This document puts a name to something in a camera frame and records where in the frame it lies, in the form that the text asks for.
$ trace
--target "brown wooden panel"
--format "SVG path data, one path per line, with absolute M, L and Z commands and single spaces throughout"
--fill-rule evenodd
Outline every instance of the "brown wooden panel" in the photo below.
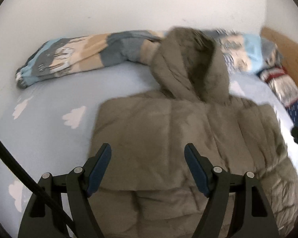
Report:
M 277 44 L 279 51 L 284 56 L 282 64 L 298 86 L 298 44 L 267 27 L 261 30 L 261 36 Z

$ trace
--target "brown puffer jacket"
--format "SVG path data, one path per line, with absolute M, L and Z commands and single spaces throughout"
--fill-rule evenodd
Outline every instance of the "brown puffer jacket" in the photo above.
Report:
M 187 143 L 231 173 L 254 172 L 281 236 L 288 234 L 298 215 L 298 176 L 273 109 L 229 96 L 223 55 L 200 31 L 171 31 L 151 68 L 161 92 L 112 99 L 99 111 L 91 156 L 104 142 L 113 154 L 89 201 L 105 236 L 192 236 L 207 198 L 185 162 Z M 230 196 L 220 237 L 233 204 Z

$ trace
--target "patterned blanket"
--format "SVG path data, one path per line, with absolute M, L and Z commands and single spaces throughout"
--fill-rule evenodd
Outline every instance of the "patterned blanket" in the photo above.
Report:
M 15 74 L 17 86 L 116 65 L 126 60 L 150 65 L 163 33 L 125 31 L 44 43 Z

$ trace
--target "white wall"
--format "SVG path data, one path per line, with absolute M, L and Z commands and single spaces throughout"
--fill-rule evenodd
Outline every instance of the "white wall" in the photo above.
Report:
M 258 33 L 266 0 L 5 0 L 0 6 L 0 117 L 20 93 L 14 72 L 45 41 L 174 25 Z
M 298 43 L 298 7 L 293 0 L 267 0 L 265 25 Z

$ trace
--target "mattress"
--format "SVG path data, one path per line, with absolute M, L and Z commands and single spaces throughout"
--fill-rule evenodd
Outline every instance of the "mattress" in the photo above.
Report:
M 0 139 L 30 176 L 68 173 L 85 163 L 99 106 L 114 97 L 153 89 L 147 66 L 132 62 L 36 83 L 24 90 L 0 120 Z M 288 154 L 298 173 L 292 121 L 270 88 L 254 75 L 230 74 L 230 93 L 275 110 Z M 31 192 L 0 161 L 0 222 L 17 237 Z M 70 215 L 66 195 L 64 210 Z

